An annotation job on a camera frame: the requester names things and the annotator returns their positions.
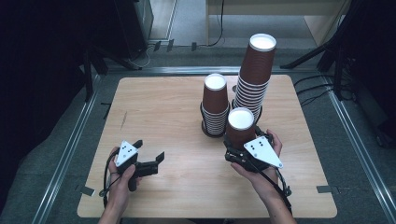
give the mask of forearm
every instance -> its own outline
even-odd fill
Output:
[[[296,223],[288,207],[276,190],[271,189],[265,193],[259,193],[259,196],[268,210],[272,224]]]
[[[107,224],[107,223],[120,223],[120,216],[119,212],[116,212],[114,209],[107,207],[102,214],[102,217],[99,220],[99,224]]]

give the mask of cup rim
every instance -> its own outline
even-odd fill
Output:
[[[259,103],[262,101],[262,99],[264,99],[264,96],[265,96],[265,94],[263,94],[262,96],[254,96],[253,97],[251,95],[247,95],[240,91],[235,95],[235,98],[239,98],[243,101],[250,102],[250,103]]]
[[[248,43],[253,49],[260,52],[269,52],[276,46],[276,40],[268,34],[255,34]]]
[[[261,106],[262,105],[241,105],[240,102],[235,101],[235,108],[244,107],[244,108],[250,110],[250,112],[252,112],[253,114],[254,114],[254,112],[257,112],[258,108],[260,108]]]
[[[236,99],[235,98],[235,101],[239,104],[239,105],[242,105],[243,107],[246,107],[247,109],[250,109],[250,108],[253,108],[253,107],[257,107],[257,106],[259,106],[259,105],[262,105],[262,101],[261,102],[259,102],[259,103],[249,103],[249,102],[244,102],[244,101],[241,101],[241,100],[239,100],[239,99]]]
[[[204,114],[211,116],[211,117],[219,117],[219,116],[224,116],[224,114],[227,114],[227,112],[230,110],[230,104],[227,104],[227,108],[223,112],[220,112],[218,114],[210,113],[207,110],[205,110],[204,104],[202,104],[202,103],[201,103],[201,108],[202,108]]]
[[[260,85],[248,83],[241,77],[241,71],[240,70],[238,72],[238,81],[239,80],[242,82],[242,84],[244,84],[244,86],[246,86],[248,88],[251,88],[251,89],[255,89],[255,90],[256,89],[266,88],[268,86],[269,82],[270,82],[270,79],[268,79],[266,82],[264,82],[264,83],[262,83]]]
[[[235,95],[242,94],[246,98],[258,99],[258,98],[264,97],[265,93],[266,93],[266,90],[264,90],[262,92],[258,92],[258,94],[256,94],[255,92],[244,90],[242,87],[242,88],[236,88]]]
[[[218,127],[218,128],[211,128],[211,127],[206,127],[204,124],[204,129],[206,129],[207,132],[224,132],[225,131],[225,126],[224,127]]]
[[[222,84],[222,86],[217,87],[217,88],[208,86],[206,82],[212,77],[220,77],[222,80],[224,80],[224,83]],[[222,89],[224,89],[227,86],[227,79],[224,77],[224,75],[222,75],[220,73],[212,73],[205,77],[205,86],[208,89],[210,89],[211,91],[221,91]]]
[[[220,118],[220,119],[205,118],[206,123],[211,123],[211,124],[224,123],[226,120],[227,120],[227,116],[225,116],[224,118]]]
[[[234,106],[235,108],[237,108],[237,107],[244,107],[244,108],[247,108],[248,110],[251,111],[251,113],[252,113],[253,115],[260,113],[260,110],[261,110],[261,108],[262,108],[262,105],[260,105],[260,106],[253,106],[254,108],[253,108],[253,107],[241,106],[241,105],[238,105],[238,102],[236,102],[236,101],[234,101],[233,106]]]
[[[244,84],[243,82],[238,82],[237,85],[243,87],[247,91],[265,91],[268,88],[268,85],[262,86],[260,88],[251,88],[246,84]]]
[[[234,120],[234,116],[235,116],[236,113],[244,114],[243,115],[244,116],[244,120],[243,120],[244,122],[239,123],[239,124],[235,123],[235,121],[237,121],[237,120]],[[235,109],[230,111],[230,114],[228,115],[228,123],[234,129],[239,130],[239,131],[244,131],[244,130],[249,129],[254,124],[254,119],[255,118],[254,118],[253,113],[249,109],[247,109],[245,107],[236,107]]]

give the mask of gray carpet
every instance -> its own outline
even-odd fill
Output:
[[[306,52],[308,52],[308,49],[279,49],[276,52],[275,65],[291,62]],[[142,71],[150,69],[150,67],[165,66],[239,66],[244,53],[244,48],[200,48],[194,52],[191,52],[189,48],[174,48],[170,52],[166,52],[164,48],[155,52],[150,49],[148,51],[150,63]],[[302,64],[301,67],[314,69],[318,58],[319,56]],[[140,61],[138,60],[136,63],[145,63],[147,59],[142,56],[139,59]],[[75,191],[75,188],[77,185],[84,185],[86,181],[101,131],[105,125],[104,116],[108,107],[101,103],[112,102],[121,78],[142,75],[142,72],[127,71],[112,62],[109,62],[108,65],[110,67],[109,73],[102,77],[101,86],[96,90],[97,99],[46,223],[97,223],[98,221],[97,218],[81,218],[77,215],[80,193]],[[277,72],[279,74],[288,73],[286,70],[277,70]],[[317,75],[317,73],[290,71],[290,76],[294,82],[314,75]],[[309,79],[296,86],[296,90],[303,90],[318,84],[322,84],[320,78]],[[70,133],[73,131],[79,113],[84,106],[84,91],[81,90],[76,96],[51,136],[32,150],[21,163],[12,189],[8,194],[6,207],[0,216],[0,223],[32,222],[43,198],[45,188],[64,152]],[[307,91],[300,94],[299,99],[302,102],[323,91],[324,89]],[[346,102],[346,104],[353,119],[356,120],[356,126],[361,131],[364,142],[371,149],[381,174],[385,177],[389,186],[395,186],[394,175],[391,173],[391,169],[394,168],[392,164],[395,164],[395,150],[379,148],[375,144],[375,136],[359,106],[353,102]],[[335,218],[299,218],[298,222],[388,223],[366,174],[361,168],[346,131],[332,107],[329,96],[319,97],[311,104],[304,106],[303,111],[329,185],[338,188],[339,192],[333,193],[338,209]],[[136,219],[125,218],[124,223],[136,223]]]

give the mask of wrist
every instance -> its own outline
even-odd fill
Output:
[[[118,211],[118,209],[115,209],[113,206],[108,204],[99,223],[119,223],[120,217],[121,213]]]

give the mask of metal rail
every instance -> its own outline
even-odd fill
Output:
[[[102,82],[101,78],[99,75],[96,75],[94,81],[93,81],[93,87],[95,90],[98,89],[98,86]],[[59,188],[62,185],[62,182],[64,180],[64,176],[67,172],[67,169],[69,167],[70,161],[73,158],[74,152],[76,150],[78,140],[81,137],[81,133],[85,127],[85,124],[87,122],[88,116],[91,114],[93,104],[96,100],[97,96],[97,91],[94,92],[93,96],[91,97],[90,101],[85,103],[84,107],[82,108],[82,111],[78,117],[78,121],[76,123],[76,126],[73,130],[73,132],[70,135],[70,138],[67,142],[67,145],[64,149],[64,153],[58,162],[58,166],[56,167],[55,173],[52,176],[52,179],[50,180],[49,184],[47,185],[45,194],[43,196],[43,199],[41,201],[41,204],[39,205],[35,217],[33,219],[32,223],[46,223],[47,217],[50,213],[50,209],[55,201],[55,198],[58,194]]]
[[[327,77],[323,78],[323,82],[326,84],[332,83]],[[349,140],[355,149],[356,155],[361,162],[361,167],[366,173],[375,195],[381,204],[382,209],[384,210],[385,216],[387,217],[389,223],[396,223],[396,205],[389,188],[382,179],[381,174],[376,169],[367,148],[361,141],[361,137],[356,130],[350,116],[348,115],[344,103],[338,101],[337,97],[332,91],[329,93],[329,96],[332,100],[332,105],[334,106],[338,117],[344,125]]]

